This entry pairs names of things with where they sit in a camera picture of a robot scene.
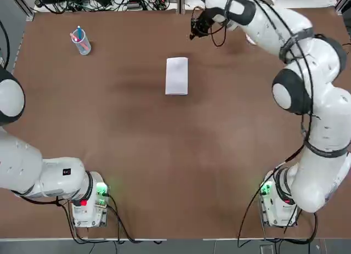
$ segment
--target green light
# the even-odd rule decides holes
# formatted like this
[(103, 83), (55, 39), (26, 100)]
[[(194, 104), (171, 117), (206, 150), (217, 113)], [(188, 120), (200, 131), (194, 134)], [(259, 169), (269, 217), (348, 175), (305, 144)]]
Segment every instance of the green light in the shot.
[(261, 188), (262, 195), (269, 195), (270, 194), (270, 187), (272, 186), (271, 181), (267, 181), (264, 186)]
[(97, 194), (107, 193), (107, 185), (105, 183), (97, 183)]

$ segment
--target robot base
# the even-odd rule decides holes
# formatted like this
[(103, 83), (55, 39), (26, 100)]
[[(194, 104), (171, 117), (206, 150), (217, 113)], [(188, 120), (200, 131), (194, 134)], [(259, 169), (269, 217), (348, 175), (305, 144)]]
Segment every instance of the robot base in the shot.
[(108, 187), (97, 172), (90, 172), (93, 177), (93, 190), (90, 198), (81, 206), (72, 204), (74, 224), (76, 227), (105, 227), (107, 222)]
[[(266, 175), (265, 179), (271, 175), (271, 173), (272, 171)], [(289, 205), (280, 199), (276, 191), (275, 181), (273, 177), (267, 180), (266, 183), (262, 186), (259, 193), (259, 199), (261, 218), (264, 225), (268, 225), (270, 227), (285, 227), (290, 219), (291, 220), (288, 224), (288, 227), (292, 227), (297, 224), (297, 211), (294, 211), (296, 204)]]

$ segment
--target marker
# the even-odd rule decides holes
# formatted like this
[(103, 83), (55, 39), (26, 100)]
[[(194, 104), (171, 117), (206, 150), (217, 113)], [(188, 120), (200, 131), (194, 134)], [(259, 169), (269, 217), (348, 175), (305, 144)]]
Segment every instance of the marker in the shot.
[(70, 33), (70, 36), (73, 38), (74, 41), (78, 41), (78, 38), (73, 33)]
[(78, 25), (78, 38), (79, 38), (79, 40), (82, 39), (82, 29), (79, 25)]

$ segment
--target brown table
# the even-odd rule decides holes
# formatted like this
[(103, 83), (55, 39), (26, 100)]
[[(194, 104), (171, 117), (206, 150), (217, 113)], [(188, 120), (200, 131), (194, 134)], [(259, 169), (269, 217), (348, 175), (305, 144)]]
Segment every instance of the brown table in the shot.
[[(349, 42), (333, 8), (298, 11), (316, 32)], [(70, 42), (78, 24), (93, 46), (85, 57)], [(189, 29), (189, 13), (37, 14), (16, 64), (27, 103), (7, 130), (44, 157), (79, 157), (99, 171), (135, 238), (237, 237), (264, 175), (302, 141), (300, 118), (271, 95), (283, 67), (277, 57), (246, 43), (240, 30), (216, 48), (209, 37), (190, 42)], [(166, 58), (179, 56), (189, 58), (189, 95), (165, 96)], [(351, 91), (350, 77), (348, 62), (335, 84)], [(319, 212), (318, 237), (351, 238), (350, 185), (348, 176)], [(61, 209), (5, 190), (0, 198), (0, 238), (70, 237)], [(286, 236), (309, 237), (312, 220), (303, 215)], [(111, 218), (88, 236), (115, 238), (115, 224)], [(257, 203), (242, 236), (263, 237)]]

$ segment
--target metal frame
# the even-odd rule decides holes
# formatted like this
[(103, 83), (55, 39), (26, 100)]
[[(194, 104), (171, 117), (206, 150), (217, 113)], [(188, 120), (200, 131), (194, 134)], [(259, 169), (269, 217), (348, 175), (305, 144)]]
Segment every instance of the metal frame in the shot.
[(33, 21), (34, 13), (24, 0), (13, 0), (18, 7), (27, 15), (26, 21)]
[(177, 14), (185, 14), (184, 0), (177, 0)]
[(342, 15), (341, 11), (349, 1), (350, 0), (338, 0), (337, 1), (336, 5), (335, 5), (335, 9), (336, 9), (336, 12), (338, 13), (338, 15)]

